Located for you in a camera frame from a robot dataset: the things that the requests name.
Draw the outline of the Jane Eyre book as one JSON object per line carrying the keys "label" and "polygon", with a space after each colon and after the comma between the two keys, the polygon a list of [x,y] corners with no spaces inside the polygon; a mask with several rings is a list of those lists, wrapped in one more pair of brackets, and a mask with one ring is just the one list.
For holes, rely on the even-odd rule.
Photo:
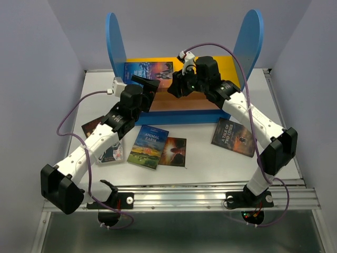
{"label": "Jane Eyre book", "polygon": [[173,62],[126,62],[124,64],[123,81],[125,84],[136,84],[132,75],[159,80],[159,88],[166,89],[172,84]]}

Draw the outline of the Animal Farm book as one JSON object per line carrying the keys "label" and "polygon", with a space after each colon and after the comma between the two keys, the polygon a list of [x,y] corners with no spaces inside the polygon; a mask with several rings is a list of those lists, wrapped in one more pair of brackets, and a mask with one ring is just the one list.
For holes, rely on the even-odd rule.
{"label": "Animal Farm book", "polygon": [[136,166],[156,170],[169,132],[143,125],[132,146],[127,162]]}

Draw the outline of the Three Days to See book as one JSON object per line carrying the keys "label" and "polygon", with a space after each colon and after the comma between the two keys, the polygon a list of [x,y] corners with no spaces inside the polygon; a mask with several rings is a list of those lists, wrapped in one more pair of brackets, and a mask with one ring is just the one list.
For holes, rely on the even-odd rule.
{"label": "Three Days to See book", "polygon": [[159,165],[185,167],[187,139],[168,137]]}

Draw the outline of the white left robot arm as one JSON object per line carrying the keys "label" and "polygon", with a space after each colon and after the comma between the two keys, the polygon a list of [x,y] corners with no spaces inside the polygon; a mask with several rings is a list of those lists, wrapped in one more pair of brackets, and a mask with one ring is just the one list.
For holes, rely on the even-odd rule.
{"label": "white left robot arm", "polygon": [[160,85],[159,80],[132,76],[134,84],[124,84],[115,78],[112,94],[120,100],[110,109],[95,127],[93,133],[83,140],[72,134],[81,143],[71,154],[56,165],[45,165],[41,170],[41,194],[66,215],[72,214],[80,205],[97,202],[110,208],[117,203],[117,189],[108,181],[81,183],[87,173],[92,177],[91,166],[111,146],[134,128],[142,112],[148,112]]}

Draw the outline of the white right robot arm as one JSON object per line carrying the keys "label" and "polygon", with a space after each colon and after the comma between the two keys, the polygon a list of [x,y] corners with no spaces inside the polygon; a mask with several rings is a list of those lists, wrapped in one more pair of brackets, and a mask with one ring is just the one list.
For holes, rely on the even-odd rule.
{"label": "white right robot arm", "polygon": [[257,160],[258,168],[242,193],[245,204],[255,205],[278,172],[295,156],[297,131],[276,124],[249,104],[247,94],[233,82],[221,78],[217,61],[211,56],[195,57],[187,52],[178,56],[178,60],[183,67],[173,73],[168,93],[176,98],[192,92],[203,93],[210,102],[244,125],[264,149]]}

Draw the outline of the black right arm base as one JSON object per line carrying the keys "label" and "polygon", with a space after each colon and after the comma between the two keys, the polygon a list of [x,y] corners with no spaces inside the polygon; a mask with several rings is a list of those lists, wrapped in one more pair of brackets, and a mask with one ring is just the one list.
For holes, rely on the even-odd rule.
{"label": "black right arm base", "polygon": [[264,221],[263,209],[273,208],[274,202],[270,191],[264,190],[260,195],[255,196],[245,186],[241,191],[226,192],[223,206],[228,210],[244,209],[241,211],[243,221],[257,227]]}

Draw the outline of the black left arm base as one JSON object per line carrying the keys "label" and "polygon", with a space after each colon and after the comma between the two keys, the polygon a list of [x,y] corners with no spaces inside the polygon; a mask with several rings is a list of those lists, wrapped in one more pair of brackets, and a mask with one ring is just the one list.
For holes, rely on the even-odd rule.
{"label": "black left arm base", "polygon": [[[112,211],[111,213],[98,213],[97,218],[100,227],[107,230],[119,230],[130,227],[134,223],[134,217],[122,211],[122,209],[131,210],[134,206],[134,193],[132,192],[118,192],[118,188],[108,182],[107,180],[100,180],[99,184],[108,187],[108,196],[105,201],[97,201],[95,198],[93,204],[87,204],[90,209],[106,209]],[[128,217],[130,222],[121,227],[117,226],[117,223],[122,217]]]}

